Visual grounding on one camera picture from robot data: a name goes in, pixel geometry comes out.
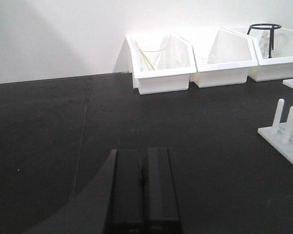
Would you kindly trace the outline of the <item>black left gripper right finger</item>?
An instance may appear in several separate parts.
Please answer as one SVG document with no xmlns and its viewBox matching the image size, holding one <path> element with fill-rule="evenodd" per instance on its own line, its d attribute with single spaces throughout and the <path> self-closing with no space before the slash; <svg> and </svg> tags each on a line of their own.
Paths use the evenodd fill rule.
<svg viewBox="0 0 293 234">
<path fill-rule="evenodd" d="M 148 148 L 145 221 L 148 234 L 181 234 L 181 220 L 167 148 Z"/>
</svg>

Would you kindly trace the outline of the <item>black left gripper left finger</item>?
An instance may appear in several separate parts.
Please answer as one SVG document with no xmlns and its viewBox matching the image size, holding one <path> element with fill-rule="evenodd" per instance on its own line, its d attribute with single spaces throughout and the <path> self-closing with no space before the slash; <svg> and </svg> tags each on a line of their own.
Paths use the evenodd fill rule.
<svg viewBox="0 0 293 234">
<path fill-rule="evenodd" d="M 117 150 L 105 233 L 142 234 L 143 232 L 144 214 L 140 156 L 137 150 Z"/>
</svg>

